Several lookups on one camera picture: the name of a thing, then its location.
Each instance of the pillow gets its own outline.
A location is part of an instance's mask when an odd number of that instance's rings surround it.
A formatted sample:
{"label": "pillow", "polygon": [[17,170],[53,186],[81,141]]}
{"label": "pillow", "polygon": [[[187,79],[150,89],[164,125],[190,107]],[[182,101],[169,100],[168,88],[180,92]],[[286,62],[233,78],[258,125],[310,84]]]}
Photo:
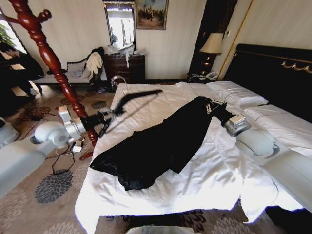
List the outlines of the pillow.
{"label": "pillow", "polygon": [[312,124],[273,105],[251,107],[245,113],[280,143],[312,159]]}
{"label": "pillow", "polygon": [[206,85],[218,94],[222,100],[230,105],[239,106],[242,109],[268,103],[264,97],[231,81],[216,81]]}

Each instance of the wall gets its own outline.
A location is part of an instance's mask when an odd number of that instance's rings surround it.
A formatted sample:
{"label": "wall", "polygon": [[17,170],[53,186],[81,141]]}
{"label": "wall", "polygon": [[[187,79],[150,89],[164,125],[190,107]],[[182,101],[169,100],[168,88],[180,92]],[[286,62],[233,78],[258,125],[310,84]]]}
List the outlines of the wall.
{"label": "wall", "polygon": [[[16,18],[16,13],[8,0],[0,0],[3,13]],[[85,58],[92,49],[110,44],[106,16],[101,0],[29,0],[35,15],[49,9],[52,18],[42,24],[47,41],[61,61],[66,62]],[[27,31],[20,25],[12,24],[28,52],[43,66],[38,48]]]}
{"label": "wall", "polygon": [[190,68],[206,0],[169,0],[166,30],[136,30],[147,79],[183,79]]}
{"label": "wall", "polygon": [[[236,8],[247,9],[247,5],[248,0],[238,0]],[[233,20],[237,27],[241,23],[243,11],[236,11],[236,8],[231,21]],[[312,49],[311,12],[311,0],[253,0],[253,5],[234,47],[239,43],[247,43]],[[226,40],[227,38],[224,39],[224,50],[222,51],[225,56],[217,57],[213,66],[215,71],[221,69],[229,51]],[[233,55],[234,50],[225,64],[225,69],[220,74],[221,78],[225,75]]]}
{"label": "wall", "polygon": [[[136,30],[138,49],[145,50],[147,79],[186,78],[196,43],[206,0],[169,0],[166,30]],[[0,0],[7,16],[16,13],[7,0]],[[44,8],[52,18],[43,23],[47,41],[66,62],[79,61],[99,46],[110,44],[101,0],[29,0],[35,15]],[[44,65],[36,44],[25,29],[12,24],[29,53]]]}

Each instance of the picture frame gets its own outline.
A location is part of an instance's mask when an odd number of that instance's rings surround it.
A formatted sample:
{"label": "picture frame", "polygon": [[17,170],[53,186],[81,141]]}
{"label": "picture frame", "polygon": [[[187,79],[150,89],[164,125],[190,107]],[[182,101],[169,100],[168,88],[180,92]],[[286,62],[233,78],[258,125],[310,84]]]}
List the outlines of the picture frame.
{"label": "picture frame", "polygon": [[136,29],[166,30],[169,0],[135,0]]}

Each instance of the carved wooden post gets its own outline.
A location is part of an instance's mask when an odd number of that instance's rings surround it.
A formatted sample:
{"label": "carved wooden post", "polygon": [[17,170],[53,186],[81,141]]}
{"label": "carved wooden post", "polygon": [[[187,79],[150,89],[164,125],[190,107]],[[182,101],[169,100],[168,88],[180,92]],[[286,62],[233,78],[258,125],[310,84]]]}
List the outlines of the carved wooden post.
{"label": "carved wooden post", "polygon": [[[28,6],[28,0],[9,0],[9,2],[11,2],[18,18],[3,16],[4,19],[12,23],[18,23],[28,31],[31,39],[36,42],[43,61],[53,72],[57,82],[60,83],[65,97],[71,102],[77,116],[88,116],[83,105],[79,103],[76,92],[68,83],[67,76],[62,72],[60,61],[47,43],[46,36],[42,31],[41,23],[51,18],[51,12],[45,9],[36,17]],[[92,141],[93,146],[95,146],[98,139],[97,133],[93,129],[89,130],[88,137]]]}

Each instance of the white cloth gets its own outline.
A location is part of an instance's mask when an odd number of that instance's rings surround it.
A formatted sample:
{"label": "white cloth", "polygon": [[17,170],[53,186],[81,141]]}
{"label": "white cloth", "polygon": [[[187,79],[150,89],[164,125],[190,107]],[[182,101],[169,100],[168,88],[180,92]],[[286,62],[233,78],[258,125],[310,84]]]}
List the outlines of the white cloth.
{"label": "white cloth", "polygon": [[84,71],[81,74],[81,78],[87,78],[89,80],[91,80],[92,76],[93,76],[93,73],[91,75],[91,72],[87,68],[84,69]]}
{"label": "white cloth", "polygon": [[126,53],[127,68],[129,68],[129,52]]}
{"label": "white cloth", "polygon": [[87,60],[87,68],[90,72],[98,73],[98,68],[103,65],[103,60],[98,52],[93,52]]}
{"label": "white cloth", "polygon": [[[183,82],[176,85],[128,86],[130,92],[162,89],[163,93],[156,98],[147,96],[128,102],[124,107],[127,112],[119,116],[108,130],[153,99],[99,139],[93,158],[131,136],[133,131],[141,131],[161,123],[197,95],[216,98],[215,93],[203,84],[191,84],[193,89]],[[112,108],[125,92],[126,86],[120,84]],[[90,234],[94,233],[99,216],[159,215],[214,208],[230,210],[241,197],[243,210],[249,221],[253,222],[265,207],[276,204],[278,191],[273,181],[251,159],[244,156],[234,143],[235,139],[213,117],[202,146],[185,168],[179,174],[166,171],[156,179],[153,186],[143,190],[125,191],[117,176],[89,168],[77,198],[76,216]],[[283,201],[295,203],[291,197]]]}

